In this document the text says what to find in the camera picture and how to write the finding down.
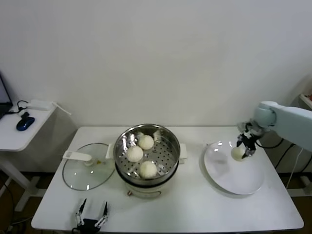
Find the computer mouse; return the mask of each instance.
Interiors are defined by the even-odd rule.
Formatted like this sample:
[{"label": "computer mouse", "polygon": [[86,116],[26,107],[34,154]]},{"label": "computer mouse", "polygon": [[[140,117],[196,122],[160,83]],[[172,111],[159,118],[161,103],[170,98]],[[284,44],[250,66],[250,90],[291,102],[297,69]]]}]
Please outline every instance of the computer mouse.
[{"label": "computer mouse", "polygon": [[35,121],[34,117],[25,117],[22,118],[16,125],[16,129],[19,131],[25,131],[27,128],[29,128],[30,125],[33,124]]}]

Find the white table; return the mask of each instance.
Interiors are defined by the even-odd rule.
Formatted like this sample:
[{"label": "white table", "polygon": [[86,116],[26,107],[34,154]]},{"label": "white table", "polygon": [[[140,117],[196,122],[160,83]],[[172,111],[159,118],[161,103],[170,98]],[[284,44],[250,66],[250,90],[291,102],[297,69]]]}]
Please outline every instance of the white table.
[{"label": "white table", "polygon": [[[55,107],[49,111],[27,110],[29,115],[35,118],[35,122],[27,130],[22,132],[16,129],[16,124],[21,120],[20,116],[17,114],[5,115],[2,119],[0,119],[0,151],[17,152],[25,149],[54,110]],[[6,185],[8,185],[13,179],[25,189],[23,196],[15,207],[15,211],[22,211],[29,197],[43,197],[45,190],[36,188],[36,184],[39,181],[38,176],[33,177],[33,179],[29,181],[8,160],[7,156],[3,155],[0,155],[0,169],[9,176],[9,179],[5,183]],[[4,189],[5,187],[3,186],[0,190],[0,196]]]},{"label": "white table", "polygon": [[[69,150],[93,143],[114,143],[126,127],[81,127]],[[69,231],[76,226],[74,213],[87,198],[84,218],[98,219],[104,201],[109,219],[103,232],[254,232],[299,229],[303,220],[263,149],[254,160],[263,168],[265,182],[253,195],[233,195],[222,191],[202,167],[206,143],[235,140],[236,127],[169,127],[188,158],[179,165],[167,194],[154,199],[128,197],[124,182],[114,172],[103,185],[89,191],[68,188],[62,179],[65,160],[59,165],[32,220],[36,229]]]}]

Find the power cord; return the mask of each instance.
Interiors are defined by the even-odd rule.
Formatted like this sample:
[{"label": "power cord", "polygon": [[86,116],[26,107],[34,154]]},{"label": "power cord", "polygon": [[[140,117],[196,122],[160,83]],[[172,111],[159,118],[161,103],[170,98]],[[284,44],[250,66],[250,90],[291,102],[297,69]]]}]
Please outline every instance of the power cord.
[{"label": "power cord", "polygon": [[22,110],[26,110],[27,107],[21,107],[21,106],[20,106],[20,103],[21,103],[21,102],[28,103],[27,101],[19,100],[18,103],[17,103],[18,111],[8,111],[8,112],[6,112],[6,114],[7,114],[7,115],[18,114],[18,113],[21,112]]},{"label": "power cord", "polygon": [[294,172],[294,170],[295,170],[295,168],[297,166],[297,162],[298,162],[299,156],[301,155],[302,151],[303,151],[303,148],[301,148],[300,152],[298,153],[298,155],[296,157],[296,162],[294,163],[294,166],[292,168],[292,173],[291,173],[291,176],[288,179],[288,182],[287,182],[287,185],[286,185],[286,189],[288,189],[289,183],[290,183],[290,181],[292,179],[292,176],[293,176],[293,172]]},{"label": "power cord", "polygon": [[277,148],[278,146],[280,146],[283,143],[283,141],[284,141],[284,138],[282,138],[281,141],[275,146],[261,146],[260,144],[258,144],[258,142],[255,142],[255,144],[257,146],[259,146],[260,148],[263,148],[263,149],[274,149],[274,148]]},{"label": "power cord", "polygon": [[6,187],[8,192],[10,193],[11,200],[12,200],[12,215],[11,215],[11,220],[10,220],[10,224],[9,224],[9,227],[8,227],[8,231],[10,231],[10,228],[12,229],[11,224],[12,224],[13,219],[14,219],[15,204],[14,204],[13,194],[12,194],[11,190],[8,188],[8,186],[6,186],[5,182],[3,181],[3,179],[1,177],[0,177],[0,180],[3,183],[3,185]]},{"label": "power cord", "polygon": [[287,150],[285,150],[285,152],[283,153],[282,157],[280,158],[280,160],[278,161],[278,163],[275,166],[275,169],[278,167],[279,163],[282,161],[282,159],[284,158],[284,156],[287,154],[288,150],[290,150],[293,146],[295,146],[295,144],[291,144]]},{"label": "power cord", "polygon": [[308,163],[306,164],[306,166],[300,172],[304,172],[304,170],[309,166],[311,161],[312,161],[312,154],[310,156],[310,159],[309,159]]}]

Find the black cable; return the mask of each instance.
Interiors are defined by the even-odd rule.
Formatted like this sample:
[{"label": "black cable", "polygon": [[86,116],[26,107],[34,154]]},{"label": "black cable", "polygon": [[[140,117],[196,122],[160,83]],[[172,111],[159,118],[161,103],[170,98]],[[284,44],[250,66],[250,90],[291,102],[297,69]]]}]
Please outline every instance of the black cable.
[{"label": "black cable", "polygon": [[18,113],[21,112],[22,110],[26,110],[27,107],[21,107],[21,106],[20,106],[20,103],[21,103],[21,102],[28,103],[27,101],[19,100],[18,103],[17,103],[18,111],[8,111],[8,112],[6,112],[5,114],[7,114],[7,115],[18,114]]},{"label": "black cable", "polygon": [[17,103],[17,106],[18,106],[18,108],[20,109],[20,108],[24,108],[24,110],[27,108],[27,107],[20,107],[20,103],[21,102],[25,102],[25,103],[29,103],[28,101],[24,101],[24,100],[19,100],[18,101],[18,103]]},{"label": "black cable", "polygon": [[312,154],[310,156],[310,159],[309,159],[308,163],[306,164],[306,166],[300,172],[303,172],[309,166],[311,161],[312,161]]},{"label": "black cable", "polygon": [[282,138],[281,141],[277,145],[275,145],[275,146],[261,146],[261,145],[258,144],[258,142],[255,142],[255,144],[257,146],[259,146],[260,148],[263,148],[263,149],[274,149],[274,148],[280,146],[283,143],[283,141],[284,141],[284,139]]},{"label": "black cable", "polygon": [[13,219],[14,219],[14,211],[15,211],[15,204],[14,204],[13,194],[12,194],[11,190],[8,188],[8,186],[6,186],[5,182],[2,180],[1,177],[0,177],[0,180],[3,183],[3,185],[6,187],[8,192],[10,193],[11,200],[12,200],[12,215],[11,215],[11,220],[10,220],[10,225],[11,225],[11,223],[13,222]]},{"label": "black cable", "polygon": [[290,150],[293,146],[295,146],[295,144],[291,144],[287,150],[285,150],[285,152],[283,153],[282,157],[280,158],[280,160],[278,161],[277,165],[275,166],[275,169],[278,167],[279,163],[282,161],[283,157],[287,154],[288,150]]}]

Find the cable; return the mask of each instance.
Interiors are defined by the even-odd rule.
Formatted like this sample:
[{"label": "cable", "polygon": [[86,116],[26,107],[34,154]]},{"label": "cable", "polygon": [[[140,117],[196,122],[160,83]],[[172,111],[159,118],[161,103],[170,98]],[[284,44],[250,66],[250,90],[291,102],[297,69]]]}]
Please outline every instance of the cable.
[{"label": "cable", "polygon": [[18,103],[17,103],[18,108],[24,108],[24,110],[25,110],[27,107],[20,107],[20,103],[21,103],[21,102],[28,103],[28,101],[19,100]]},{"label": "cable", "polygon": [[301,152],[302,152],[302,151],[303,151],[303,148],[301,148],[300,152],[298,153],[298,155],[297,155],[297,157],[296,157],[296,162],[294,163],[294,166],[293,166],[293,169],[292,169],[291,176],[289,177],[289,180],[288,180],[287,185],[286,185],[286,189],[288,189],[288,185],[289,185],[289,183],[290,183],[290,181],[291,181],[291,179],[292,179],[293,172],[294,172],[294,170],[295,170],[295,168],[296,168],[296,165],[297,165],[297,162],[298,162],[299,155],[301,155]]},{"label": "cable", "polygon": [[15,222],[12,223],[11,225],[17,225],[17,224],[26,222],[27,220],[29,220],[29,219],[31,219],[31,218],[33,218],[33,216],[30,216],[30,217],[28,217],[28,218],[25,218],[25,219],[23,219],[23,220],[21,220],[21,221],[15,221]]},{"label": "cable", "polygon": [[14,210],[15,210],[15,204],[14,204],[14,199],[13,199],[13,194],[11,192],[11,190],[8,188],[8,186],[6,186],[5,182],[2,180],[2,178],[0,177],[1,182],[3,183],[3,185],[6,187],[6,189],[8,190],[8,192],[10,193],[11,196],[11,200],[12,200],[12,215],[11,215],[11,220],[10,220],[10,225],[13,222],[14,219]]},{"label": "cable", "polygon": [[258,144],[258,142],[255,142],[255,144],[257,146],[259,146],[260,148],[263,148],[263,149],[274,149],[274,148],[280,146],[283,143],[283,141],[284,141],[284,138],[282,138],[281,141],[275,146],[261,146],[260,144]]},{"label": "cable", "polygon": [[26,110],[27,107],[21,107],[21,106],[20,106],[20,103],[21,103],[21,102],[28,103],[27,101],[19,100],[18,103],[17,103],[18,111],[8,111],[8,112],[6,112],[6,114],[7,114],[7,115],[18,114],[18,113],[21,112],[22,110]]},{"label": "cable", "polygon": [[278,163],[275,166],[275,169],[278,167],[279,163],[282,161],[283,157],[287,154],[288,150],[290,150],[295,144],[291,144],[287,150],[285,150],[285,152],[283,153],[282,157],[280,158],[280,160],[278,161]]},{"label": "cable", "polygon": [[312,161],[312,154],[310,156],[310,159],[309,159],[308,163],[306,164],[306,166],[300,172],[303,172],[309,166],[311,161]]}]

